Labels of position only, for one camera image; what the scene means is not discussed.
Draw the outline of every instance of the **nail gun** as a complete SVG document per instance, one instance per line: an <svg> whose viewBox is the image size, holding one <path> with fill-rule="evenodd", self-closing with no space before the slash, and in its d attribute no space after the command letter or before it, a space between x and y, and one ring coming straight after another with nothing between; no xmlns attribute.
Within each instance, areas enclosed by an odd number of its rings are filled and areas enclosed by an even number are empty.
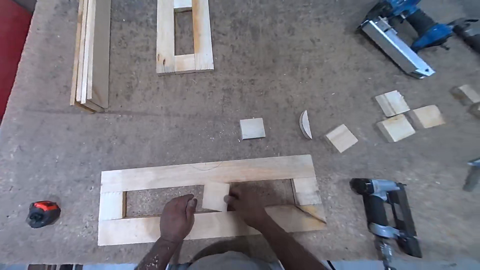
<svg viewBox="0 0 480 270"><path fill-rule="evenodd" d="M453 34L451 27L436 23L417 7L421 0L381 0L367 14L362 29L405 73L418 79L435 71L416 53L427 47L444 46ZM407 20L418 38L409 47L390 25L394 18Z"/></svg>
<svg viewBox="0 0 480 270"><path fill-rule="evenodd" d="M417 232L405 192L406 185L389 180L353 178L350 186L363 196L368 228L375 235L375 245L381 253L385 270L395 269L390 267L393 249L388 239L396 239L406 254L421 258ZM385 202L392 206L395 227L388 225Z"/></svg>

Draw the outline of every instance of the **hand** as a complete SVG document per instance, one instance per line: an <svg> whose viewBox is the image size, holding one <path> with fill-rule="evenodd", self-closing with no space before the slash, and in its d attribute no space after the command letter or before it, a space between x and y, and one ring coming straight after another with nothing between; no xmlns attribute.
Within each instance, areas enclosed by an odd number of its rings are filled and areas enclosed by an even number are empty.
<svg viewBox="0 0 480 270"><path fill-rule="evenodd" d="M232 188L230 195L226 195L223 200L232 206L238 215L247 225L257 230L265 227L270 221L273 221L265 212L260 198L254 192L246 189Z"/></svg>
<svg viewBox="0 0 480 270"><path fill-rule="evenodd" d="M193 194L169 201L160 217L160 238L173 243L181 242L192 230L196 207L197 199L193 198Z"/></svg>

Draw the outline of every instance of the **person's right hand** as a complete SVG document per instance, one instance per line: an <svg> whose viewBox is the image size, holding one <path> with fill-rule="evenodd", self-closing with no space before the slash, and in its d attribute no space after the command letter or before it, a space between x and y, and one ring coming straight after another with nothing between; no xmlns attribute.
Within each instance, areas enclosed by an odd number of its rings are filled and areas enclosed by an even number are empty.
<svg viewBox="0 0 480 270"><path fill-rule="evenodd" d="M223 200L235 209L247 225L257 230L271 220L254 192L234 187L230 190L230 195L226 195Z"/></svg>

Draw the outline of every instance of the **stack of wood boards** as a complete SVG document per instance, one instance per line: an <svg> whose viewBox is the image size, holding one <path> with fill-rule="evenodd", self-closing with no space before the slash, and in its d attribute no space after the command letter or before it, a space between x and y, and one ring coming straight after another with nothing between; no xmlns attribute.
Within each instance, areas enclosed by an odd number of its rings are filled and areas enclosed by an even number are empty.
<svg viewBox="0 0 480 270"><path fill-rule="evenodd" d="M110 1L80 0L70 105L90 112L108 108Z"/></svg>

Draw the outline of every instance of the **person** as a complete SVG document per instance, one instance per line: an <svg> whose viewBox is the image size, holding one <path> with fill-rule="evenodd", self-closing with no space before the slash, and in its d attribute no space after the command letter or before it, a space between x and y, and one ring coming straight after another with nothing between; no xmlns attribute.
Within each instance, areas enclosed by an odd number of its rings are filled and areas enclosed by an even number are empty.
<svg viewBox="0 0 480 270"><path fill-rule="evenodd" d="M327 270L312 254L285 232L266 213L259 197L244 189L232 188L225 202L232 206L245 223L265 237L285 270ZM145 255L136 270L163 270L172 258L175 250L193 227L193 213L197 199L192 194L180 196L169 201L160 219L160 238ZM280 265L267 264L252 259L240 252L228 251L203 257L189 265L187 270L275 270Z"/></svg>

